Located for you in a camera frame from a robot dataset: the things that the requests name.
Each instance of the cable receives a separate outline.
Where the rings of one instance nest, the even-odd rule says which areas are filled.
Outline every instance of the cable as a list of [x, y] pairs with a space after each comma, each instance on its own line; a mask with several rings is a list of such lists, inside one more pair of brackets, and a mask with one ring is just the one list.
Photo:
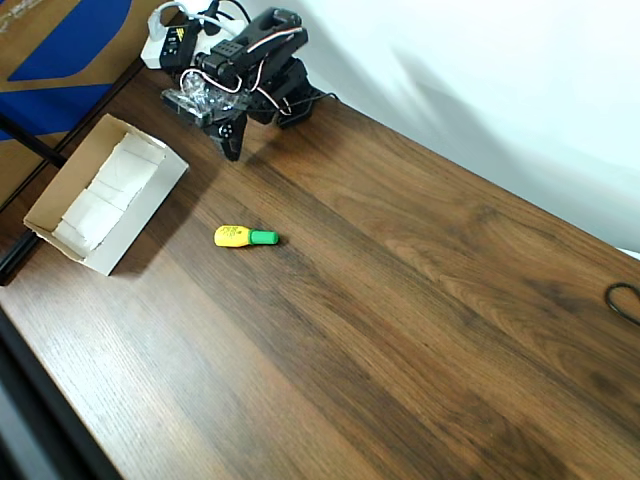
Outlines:
[[238, 0], [225, 0], [225, 1], [229, 3], [233, 3], [236, 7], [238, 7], [242, 12], [242, 15], [244, 15], [244, 18], [247, 19], [247, 22], [251, 23], [251, 17], [249, 16], [249, 13], [245, 10], [245, 8], [242, 6], [242, 4]]
[[195, 20], [202, 20], [203, 22], [209, 22], [209, 23], [212, 23], [214, 25], [217, 25], [221, 29], [226, 30], [227, 32], [229, 32], [234, 37], [240, 33], [237, 30], [234, 30], [233, 28], [231, 28], [230, 26], [225, 25], [224, 23], [219, 22], [218, 20], [215, 20], [215, 19], [213, 19], [211, 17], [207, 17], [206, 15], [200, 15], [199, 13], [187, 13], [187, 17], [193, 18]]
[[224, 18], [226, 18], [227, 20], [232, 20], [232, 21], [233, 21], [233, 20], [235, 20], [235, 18], [233, 18], [233, 17], [232, 17], [231, 15], [229, 15], [228, 13], [226, 13], [226, 12], [221, 12], [220, 10], [218, 10], [218, 11], [216, 12], [216, 15], [220, 15], [221, 17], [224, 17]]
[[220, 27], [223, 30], [226, 30], [227, 32], [229, 32], [231, 35], [233, 35], [234, 37], [240, 33], [236, 30], [234, 30], [233, 28], [231, 28], [229, 25], [225, 25], [224, 23], [208, 17], [206, 15], [200, 15], [199, 13], [190, 13], [189, 10], [187, 9], [187, 7], [182, 3], [182, 2], [166, 2], [163, 3], [162, 5], [160, 5], [158, 8], [156, 8], [153, 12], [151, 12], [151, 15], [149, 16], [149, 20], [148, 20], [148, 25], [149, 25], [149, 37], [151, 37], [151, 40], [154, 41], [158, 41], [161, 40], [165, 33], [166, 33], [166, 28], [163, 24], [162, 21], [160, 19], [160, 14], [163, 12], [163, 10], [169, 8], [169, 7], [177, 7], [182, 13], [184, 13], [188, 18], [191, 19], [195, 19], [195, 20], [202, 20], [203, 22], [209, 22], [212, 23], [213, 25], [216, 25], [218, 27]]
[[289, 110], [289, 115], [292, 115], [293, 110], [291, 110], [291, 105], [289, 105], [289, 101], [287, 100], [287, 97], [282, 97], [282, 101], [287, 106], [287, 110]]
[[620, 282], [620, 283], [614, 283], [613, 285], [610, 285], [609, 288], [607, 288], [607, 290], [604, 292], [605, 302], [607, 302], [607, 305], [611, 310], [616, 312], [622, 318], [640, 327], [640, 319], [633, 317], [629, 315], [627, 312], [625, 312], [624, 310], [622, 310], [620, 307], [618, 307], [618, 305], [616, 305], [616, 303], [611, 298], [611, 294], [613, 293], [613, 291], [619, 288], [626, 288], [628, 290], [631, 290], [633, 293], [635, 293], [636, 297], [638, 297], [638, 299], [640, 300], [640, 289], [638, 289], [638, 287], [636, 287], [635, 285], [631, 285], [630, 283]]
[[258, 92], [260, 92], [262, 95], [264, 95], [264, 96], [266, 97], [266, 99], [267, 99], [267, 100], [269, 100], [269, 101], [273, 104], [273, 106], [274, 106], [274, 107], [276, 107], [276, 108], [278, 109], [278, 111], [279, 111], [281, 114], [286, 115], [286, 116], [291, 115], [291, 113], [292, 113], [292, 112], [291, 112], [291, 107], [289, 106], [289, 104], [288, 104], [288, 103], [287, 103], [287, 107], [289, 107], [289, 111], [288, 111], [288, 112], [285, 112], [285, 111], [280, 107], [280, 105], [278, 105], [278, 102], [276, 102], [276, 101], [273, 99], [273, 97], [272, 97], [271, 95], [269, 95], [266, 91], [264, 91], [264, 90], [263, 90], [262, 88], [260, 88], [260, 87], [256, 88], [256, 90], [257, 90]]
[[184, 72], [182, 72], [182, 75], [180, 75], [180, 90], [182, 90], [182, 92], [184, 92], [184, 79], [189, 73], [199, 74], [206, 82], [210, 83], [215, 87], [218, 87], [220, 90], [223, 90], [227, 93], [238, 93], [242, 88], [242, 78], [240, 78], [238, 75], [236, 75], [236, 78], [238, 79], [238, 86], [235, 89], [231, 89], [229, 87], [225, 87], [224, 85], [216, 82], [213, 78], [211, 78], [202, 70], [198, 70], [197, 68], [187, 68]]
[[[333, 92], [329, 92], [329, 93], [323, 93], [323, 94], [320, 94], [320, 95], [316, 95], [315, 97], [305, 98], [304, 100], [300, 100], [300, 101], [293, 102], [293, 103], [288, 103], [287, 102], [287, 107], [289, 107], [289, 109], [291, 109], [291, 107], [296, 107], [298, 105], [303, 105], [305, 103], [313, 102], [315, 100], [320, 100], [321, 98], [325, 98], [325, 97], [333, 97], [336, 100], [340, 101], [340, 98], [338, 98], [338, 95], [336, 95]], [[242, 110], [243, 112], [246, 112], [246, 113], [271, 113], [271, 112], [273, 112], [273, 110], [255, 109], [255, 108], [237, 108], [237, 107], [234, 107], [233, 109], [234, 110]]]
[[296, 28], [289, 28], [289, 29], [283, 30], [281, 32], [272, 33], [271, 35], [267, 35], [262, 40], [257, 41], [256, 43], [251, 45], [249, 48], [247, 48], [247, 53], [253, 52], [256, 48], [259, 48], [262, 45], [264, 45], [265, 43], [270, 42], [274, 38], [283, 37], [285, 35], [295, 35], [296, 33], [300, 33], [300, 32], [303, 32], [303, 31], [304, 31], [304, 28], [296, 27]]
[[251, 87], [252, 92], [255, 92], [258, 89], [258, 85], [260, 85], [260, 80], [262, 80], [262, 68], [264, 67], [264, 62], [266, 59], [267, 57], [263, 58], [260, 62], [260, 66], [258, 67], [258, 75], [256, 76], [256, 83], [254, 83], [253, 87]]

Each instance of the white wall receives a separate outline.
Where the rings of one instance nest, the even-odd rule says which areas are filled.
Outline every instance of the white wall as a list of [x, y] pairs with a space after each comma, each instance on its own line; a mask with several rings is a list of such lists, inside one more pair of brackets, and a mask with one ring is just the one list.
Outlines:
[[246, 0], [303, 17], [312, 82], [617, 247], [640, 251], [640, 5]]

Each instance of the wood grain surface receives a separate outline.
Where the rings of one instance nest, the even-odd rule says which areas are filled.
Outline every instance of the wood grain surface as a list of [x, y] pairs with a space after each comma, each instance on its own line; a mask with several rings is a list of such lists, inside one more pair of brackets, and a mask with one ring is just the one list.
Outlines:
[[640, 263], [330, 99], [227, 162], [167, 86], [108, 107], [191, 164], [113, 276], [43, 246], [0, 291], [124, 476], [640, 478], [640, 328], [602, 300]]

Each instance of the yellow and green toy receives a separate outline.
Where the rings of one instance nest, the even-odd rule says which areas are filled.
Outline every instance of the yellow and green toy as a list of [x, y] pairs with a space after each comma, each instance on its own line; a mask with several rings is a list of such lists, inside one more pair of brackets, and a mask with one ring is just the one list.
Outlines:
[[276, 232], [253, 230], [239, 225], [223, 225], [213, 236], [219, 247], [245, 247], [247, 245], [275, 245], [280, 240]]

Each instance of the red and white wire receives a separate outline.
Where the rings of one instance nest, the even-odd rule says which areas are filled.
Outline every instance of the red and white wire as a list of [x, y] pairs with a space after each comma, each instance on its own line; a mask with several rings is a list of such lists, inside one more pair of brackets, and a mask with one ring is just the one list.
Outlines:
[[182, 72], [182, 75], [180, 75], [180, 90], [182, 90], [183, 92], [184, 92], [184, 79], [189, 73], [199, 74], [204, 79], [205, 82], [210, 83], [214, 87], [218, 87], [220, 90], [227, 93], [238, 93], [242, 88], [242, 78], [240, 78], [238, 75], [236, 75], [236, 78], [238, 79], [238, 85], [236, 86], [236, 88], [232, 89], [229, 87], [225, 87], [224, 85], [216, 82], [213, 78], [211, 78], [202, 70], [198, 70], [197, 68], [187, 68], [184, 72]]
[[253, 52], [255, 49], [261, 47], [262, 45], [264, 45], [267, 42], [270, 42], [271, 40], [273, 40], [274, 38], [278, 38], [278, 37], [283, 37], [285, 35], [295, 35], [296, 33], [300, 33], [303, 32], [304, 28], [302, 27], [296, 27], [296, 28], [289, 28], [287, 30], [283, 30], [281, 32], [276, 32], [276, 33], [272, 33], [271, 35], [267, 35], [266, 37], [264, 37], [262, 40], [257, 41], [256, 43], [254, 43], [253, 45], [251, 45], [249, 48], [247, 48], [247, 53], [251, 53]]
[[278, 105], [278, 102], [276, 102], [276, 101], [273, 99], [273, 97], [272, 97], [271, 95], [269, 95], [267, 92], [265, 92], [262, 88], [258, 87], [258, 88], [256, 88], [256, 90], [257, 90], [258, 92], [260, 92], [262, 95], [264, 95], [264, 97], [265, 97], [267, 100], [269, 100], [269, 102], [271, 102], [271, 104], [272, 104], [274, 107], [276, 107], [276, 108], [278, 109], [278, 111], [279, 111], [281, 114], [283, 114], [283, 115], [285, 115], [285, 116], [287, 116], [287, 117], [288, 117], [289, 115], [291, 115], [291, 114], [292, 114], [292, 112], [291, 112], [291, 107], [289, 106], [289, 102], [287, 102], [287, 99], [286, 99], [286, 98], [283, 98], [283, 100], [284, 100], [284, 102], [286, 103], [287, 108], [289, 109], [289, 111], [288, 111], [288, 112], [285, 112], [285, 111], [282, 109], [282, 107], [281, 107], [280, 105]]
[[254, 83], [253, 87], [251, 88], [252, 92], [255, 92], [258, 89], [258, 85], [260, 85], [260, 80], [262, 80], [262, 68], [264, 67], [265, 60], [266, 57], [262, 59], [260, 65], [258, 66], [258, 75], [256, 76], [256, 83]]

